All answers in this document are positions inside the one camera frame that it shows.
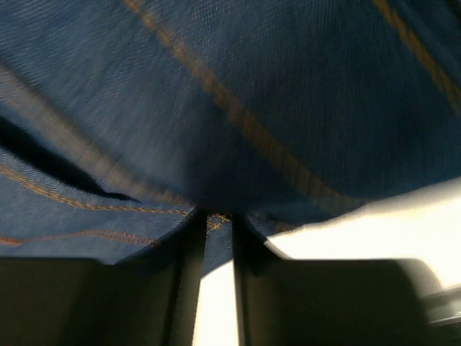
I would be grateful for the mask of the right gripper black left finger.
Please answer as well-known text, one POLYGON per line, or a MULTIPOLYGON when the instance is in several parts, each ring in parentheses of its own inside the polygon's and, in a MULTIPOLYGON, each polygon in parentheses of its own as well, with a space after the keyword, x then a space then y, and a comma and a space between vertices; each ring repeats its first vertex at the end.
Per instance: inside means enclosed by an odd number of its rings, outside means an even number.
POLYGON ((113 265, 1 259, 3 345, 192 344, 207 214, 113 265))

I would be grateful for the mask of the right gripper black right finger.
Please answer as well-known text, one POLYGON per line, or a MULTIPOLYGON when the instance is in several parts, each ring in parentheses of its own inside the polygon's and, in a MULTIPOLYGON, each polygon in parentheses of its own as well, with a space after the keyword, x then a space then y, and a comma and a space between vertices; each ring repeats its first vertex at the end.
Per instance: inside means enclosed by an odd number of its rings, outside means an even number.
POLYGON ((460 289, 418 259, 290 259, 232 223, 241 345, 458 345, 460 289))

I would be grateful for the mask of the dark blue denim trousers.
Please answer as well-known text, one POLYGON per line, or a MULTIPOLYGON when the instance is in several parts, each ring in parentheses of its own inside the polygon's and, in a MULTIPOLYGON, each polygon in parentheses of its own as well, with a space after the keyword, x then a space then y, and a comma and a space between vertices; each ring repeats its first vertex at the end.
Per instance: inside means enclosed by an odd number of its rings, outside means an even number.
POLYGON ((460 176, 458 1, 3 1, 1 254, 116 262, 460 176))

